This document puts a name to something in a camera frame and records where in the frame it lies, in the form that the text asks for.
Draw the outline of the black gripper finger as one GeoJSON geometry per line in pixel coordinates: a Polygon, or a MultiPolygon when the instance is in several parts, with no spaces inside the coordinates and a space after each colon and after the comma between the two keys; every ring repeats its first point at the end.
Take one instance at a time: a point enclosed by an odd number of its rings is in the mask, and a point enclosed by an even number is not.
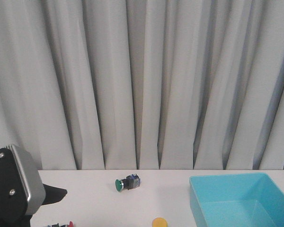
{"type": "Polygon", "coordinates": [[[60,202],[66,195],[67,190],[43,184],[45,190],[45,199],[42,205],[54,204],[60,202]]]}

